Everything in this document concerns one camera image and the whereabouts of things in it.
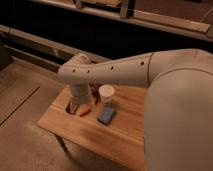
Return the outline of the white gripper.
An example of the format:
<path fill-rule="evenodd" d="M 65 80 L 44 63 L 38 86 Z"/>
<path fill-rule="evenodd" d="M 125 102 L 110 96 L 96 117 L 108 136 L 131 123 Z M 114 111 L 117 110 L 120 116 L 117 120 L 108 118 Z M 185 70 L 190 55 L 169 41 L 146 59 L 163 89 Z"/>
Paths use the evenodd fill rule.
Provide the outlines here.
<path fill-rule="evenodd" d="M 92 101 L 92 93 L 88 84 L 70 84 L 70 99 L 74 104 L 88 104 Z"/>

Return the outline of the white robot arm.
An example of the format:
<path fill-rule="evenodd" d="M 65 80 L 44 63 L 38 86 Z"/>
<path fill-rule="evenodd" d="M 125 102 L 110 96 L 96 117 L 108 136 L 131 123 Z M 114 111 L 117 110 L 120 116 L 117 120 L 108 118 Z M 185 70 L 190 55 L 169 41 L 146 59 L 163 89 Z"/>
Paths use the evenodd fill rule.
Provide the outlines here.
<path fill-rule="evenodd" d="M 84 103 L 90 83 L 146 87 L 145 171 L 213 171 L 213 54 L 200 49 L 145 53 L 92 64 L 77 54 L 58 71 Z"/>

